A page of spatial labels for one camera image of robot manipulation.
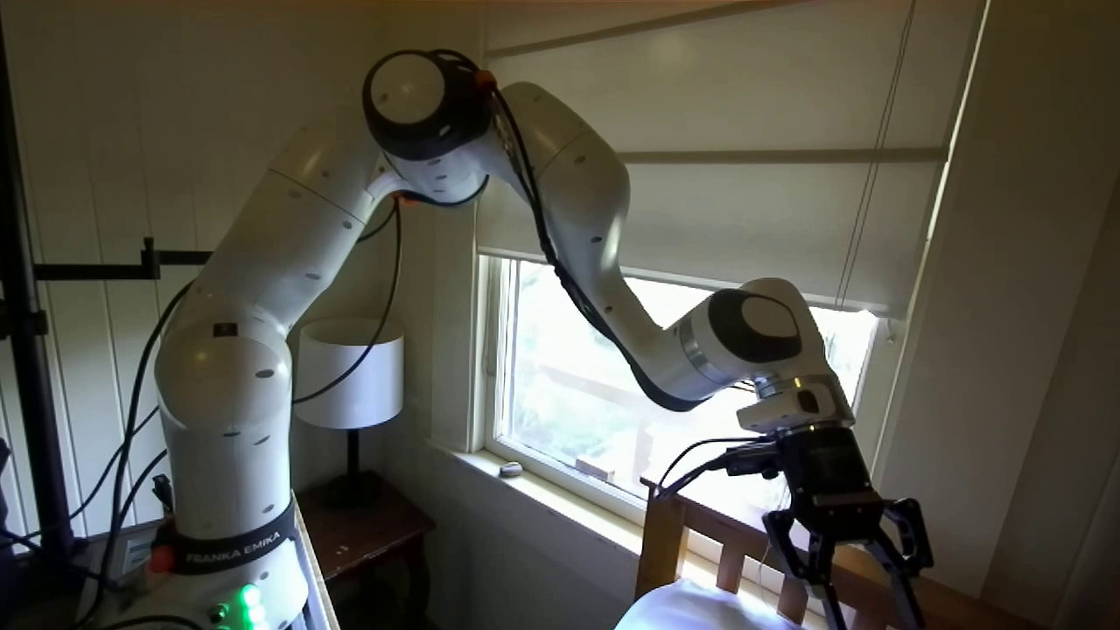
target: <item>white lamp shade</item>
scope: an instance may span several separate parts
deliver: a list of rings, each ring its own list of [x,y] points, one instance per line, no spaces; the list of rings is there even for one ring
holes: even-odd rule
[[[353,316],[307,320],[300,327],[300,352],[297,352],[297,400],[300,396],[315,396],[315,400],[294,404],[294,414],[305,424],[329,428],[329,429],[359,429],[359,428],[377,428],[400,415],[403,408],[400,327],[387,320],[382,325],[377,317],[353,317]]]

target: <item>black stand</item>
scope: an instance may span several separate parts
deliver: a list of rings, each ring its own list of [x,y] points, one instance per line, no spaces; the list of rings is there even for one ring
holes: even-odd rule
[[[370,471],[359,471],[359,429],[346,429],[346,471],[323,487],[329,510],[368,510],[377,502]]]
[[[35,257],[32,257],[32,227],[23,205],[23,173],[22,173],[22,151],[15,132],[15,107],[10,107],[10,80],[6,80],[6,54],[0,37],[0,275],[4,275],[4,325],[0,333],[10,335],[15,355],[15,381],[23,414],[23,436],[27,436],[27,466],[32,466],[32,489],[39,506],[42,528],[42,557],[51,566],[67,566],[72,557],[72,528],[62,487],[62,453],[60,453],[60,429],[45,367],[45,310],[39,306],[35,285]]]

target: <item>roller blind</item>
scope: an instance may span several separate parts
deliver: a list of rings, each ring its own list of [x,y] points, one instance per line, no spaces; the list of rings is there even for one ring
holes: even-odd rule
[[[623,264],[905,316],[984,0],[535,3],[499,85],[577,107],[630,167]],[[540,255],[510,188],[480,249]]]

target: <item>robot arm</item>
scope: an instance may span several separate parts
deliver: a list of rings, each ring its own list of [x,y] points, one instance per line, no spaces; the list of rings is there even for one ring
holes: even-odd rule
[[[618,271],[630,192],[609,142],[535,85],[499,92],[459,52],[405,50],[368,73],[364,111],[307,124],[276,156],[168,320],[156,388],[174,522],[156,538],[162,573],[114,620],[174,611],[206,627],[246,587],[265,627],[297,620],[307,587],[291,541],[288,333],[333,282],[377,200],[462,205],[487,179],[522,192],[561,282],[653,402],[690,408],[744,377],[760,404],[743,424],[778,444],[848,429],[848,400],[792,282],[716,289],[675,325],[653,325]],[[841,450],[861,466],[853,440]]]
[[[849,421],[819,327],[788,278],[716,289],[673,327],[653,325],[618,271],[626,167],[582,116],[542,88],[496,92],[456,52],[396,52],[373,66],[364,111],[400,171],[417,173],[450,162],[513,185],[535,214],[540,243],[562,289],[618,345],[659,404],[692,408],[710,390],[748,377],[764,402],[743,415],[744,428]],[[433,142],[429,130],[448,130],[448,142]]]

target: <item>black cable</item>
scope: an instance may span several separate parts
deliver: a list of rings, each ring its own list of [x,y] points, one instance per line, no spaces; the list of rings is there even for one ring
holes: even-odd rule
[[[153,421],[153,414],[156,414],[156,404],[136,424],[136,435]],[[71,510],[71,522],[79,517],[79,510],[88,510],[88,506],[97,501],[97,494],[101,494],[101,487],[104,487],[104,480],[109,480],[120,450],[122,450],[122,444],[120,444],[120,447],[109,453],[109,460],[101,466],[97,484],[93,484],[93,487],[84,494],[84,501]]]
[[[664,487],[661,494],[680,494],[680,489],[685,489],[685,487],[690,487],[695,477],[704,477],[707,468],[725,468],[729,458],[730,458],[730,453],[725,450],[725,453],[713,453],[713,458],[701,460],[695,468],[675,477],[675,484]]]
[[[492,101],[496,101],[496,107],[505,111],[505,120],[508,120],[508,124],[513,132],[510,163],[513,163],[513,173],[517,173],[517,180],[526,188],[526,200],[529,200],[529,209],[532,209],[532,222],[535,222],[535,240],[540,240],[546,262],[557,270],[561,285],[567,289],[574,306],[591,320],[591,327],[598,327],[604,340],[611,340],[623,351],[623,355],[634,365],[634,355],[626,352],[626,341],[618,341],[618,335],[604,325],[604,317],[598,316],[591,296],[582,289],[582,282],[569,278],[569,270],[557,255],[557,243],[552,243],[552,234],[550,234],[550,222],[546,222],[546,201],[542,201],[542,192],[540,192],[540,180],[535,180],[535,167],[532,167],[522,124],[517,124],[517,120],[513,120],[513,111],[510,111],[510,104],[505,101],[499,92],[492,92]]]
[[[391,209],[373,227],[368,227],[358,240],[382,234],[396,214],[400,214],[400,197],[391,197]]]
[[[136,494],[143,489],[143,480],[148,480],[148,477],[153,471],[153,466],[163,460],[163,458],[168,458],[168,447],[156,450],[156,453],[139,468],[139,477],[134,480],[134,489],[129,489],[127,502],[120,506],[122,515],[129,515],[129,506],[136,502]]]
[[[15,530],[0,528],[0,538],[10,541],[10,544],[23,544],[27,551],[42,557],[42,544],[35,541],[35,535],[15,535]],[[114,584],[104,573],[93,573],[93,569],[88,569],[79,563],[67,563],[67,569],[78,569],[79,576],[97,579],[101,587],[122,592],[122,584]]]
[[[171,300],[168,306],[162,310],[162,317],[153,320],[143,351],[139,351],[139,365],[136,365],[136,377],[134,377],[134,396],[129,396],[129,421],[127,421],[127,436],[120,444],[120,466],[114,466],[114,480],[112,480],[112,522],[109,522],[109,535],[104,535],[104,548],[101,548],[101,566],[97,573],[109,573],[109,563],[112,563],[112,548],[114,548],[114,538],[120,538],[120,528],[127,522],[129,510],[114,510],[122,502],[122,487],[127,487],[127,468],[129,468],[129,453],[134,453],[134,436],[136,436],[136,404],[139,404],[139,388],[143,388],[143,372],[148,372],[148,360],[151,360],[151,351],[153,341],[162,340],[174,304],[186,296],[193,282],[186,282]],[[91,597],[91,604],[84,610],[84,615],[78,615],[72,627],[84,627],[97,610],[101,610],[101,597],[104,597],[104,579],[97,579],[97,592]]]
[[[174,624],[174,627],[202,630],[199,624],[193,624],[186,615],[134,615],[134,620],[122,620],[122,624],[109,624],[101,630],[148,627],[148,624]]]
[[[156,404],[136,424],[136,435],[156,415]],[[79,510],[88,510],[93,502],[93,496],[101,494],[109,471],[112,471],[112,460],[120,460],[122,453],[122,444],[112,450],[112,458],[104,460],[97,484],[88,489],[88,496],[71,510],[71,522],[79,517]]]
[[[690,450],[707,447],[707,444],[748,444],[748,440],[756,440],[756,436],[704,436],[704,440],[685,444],[685,447],[664,466],[653,494],[664,489],[669,471],[673,471]]]
[[[373,345],[382,341],[382,333],[385,333],[385,320],[387,320],[387,310],[391,310],[391,300],[396,300],[396,282],[400,282],[400,253],[403,253],[403,214],[400,214],[400,205],[391,205],[391,227],[396,227],[391,275],[387,275],[387,296],[385,296],[373,340],[364,341],[364,351],[353,355],[353,365],[342,374],[336,374],[333,381],[326,381],[315,390],[297,396],[294,404],[312,402],[312,400],[333,390],[336,384],[342,384],[373,352]]]

